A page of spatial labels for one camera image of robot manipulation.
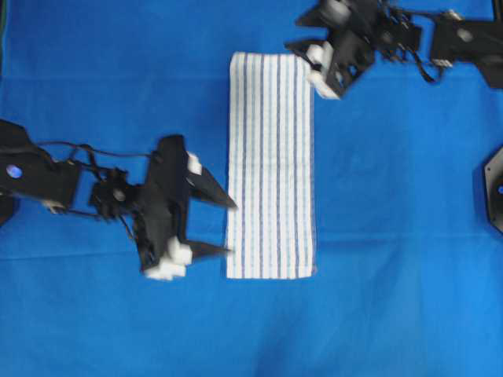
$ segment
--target blue circle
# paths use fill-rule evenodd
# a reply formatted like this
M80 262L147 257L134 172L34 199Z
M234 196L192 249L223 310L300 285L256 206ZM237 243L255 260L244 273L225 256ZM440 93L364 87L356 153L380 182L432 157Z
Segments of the blue circle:
M7 166L7 174L11 178L19 179L23 176L23 171L19 167L17 167L16 165L8 165Z

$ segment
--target black wire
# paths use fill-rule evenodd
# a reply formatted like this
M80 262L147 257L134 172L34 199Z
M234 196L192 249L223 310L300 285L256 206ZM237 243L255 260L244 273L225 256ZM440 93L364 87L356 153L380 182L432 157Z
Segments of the black wire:
M124 228L126 229L127 236L129 237L129 239L132 240L132 241L134 241L133 233L129 229L129 226L127 226L126 220L124 220L124 218L121 215L119 216L119 220L120 220L120 222L123 223Z
M82 149L83 151L86 151L86 152L93 152L93 153L97 153L98 155L111 156L111 157L123 157L123 158L136 158L136 157L147 157L147 158L150 158L151 157L151 155L147 154L147 153L113 153L113 152L106 152L106 151L102 151L100 149L92 148L89 145L79 145L79 144L70 143L68 141L44 141L44 142L41 142L41 143L37 143L36 145L38 145L38 146L64 145L64 146L75 148L75 149Z

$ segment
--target striped towel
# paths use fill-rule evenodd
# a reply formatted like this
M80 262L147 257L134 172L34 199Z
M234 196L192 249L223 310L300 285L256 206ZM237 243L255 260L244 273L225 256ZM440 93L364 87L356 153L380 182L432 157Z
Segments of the striped towel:
M315 271L312 91L293 55L235 53L230 64L227 277Z

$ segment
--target blue tablecloth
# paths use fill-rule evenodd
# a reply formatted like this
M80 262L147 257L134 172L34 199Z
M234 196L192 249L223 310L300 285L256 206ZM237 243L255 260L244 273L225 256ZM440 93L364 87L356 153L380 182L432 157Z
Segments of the blue tablecloth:
M0 117L117 152L183 133L225 183L231 55L319 35L294 25L313 3L7 0ZM400 5L492 17L489 0ZM481 171L501 95L463 64L429 86L378 61L343 101L317 97L308 280L226 280L221 260L147 280L120 224L23 201L0 229L0 375L503 375L503 236ZM194 203L190 236L222 242L225 217Z

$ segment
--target cloth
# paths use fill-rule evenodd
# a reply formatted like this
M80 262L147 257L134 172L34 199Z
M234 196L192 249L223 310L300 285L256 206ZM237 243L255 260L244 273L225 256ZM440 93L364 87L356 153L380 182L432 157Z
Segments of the cloth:
M230 64L227 277L295 279L315 269L308 64L235 53Z
M113 152L183 134L225 184L230 59L316 37L294 25L314 3L9 0L0 116ZM493 16L489 0L398 4ZM148 280L121 224L26 199L0 229L0 375L501 377L503 239L481 166L503 145L503 93L465 64L430 86L376 59L343 100L313 99L316 275L229 280L222 258ZM98 162L138 183L147 169ZM222 243L225 219L193 201L187 236Z

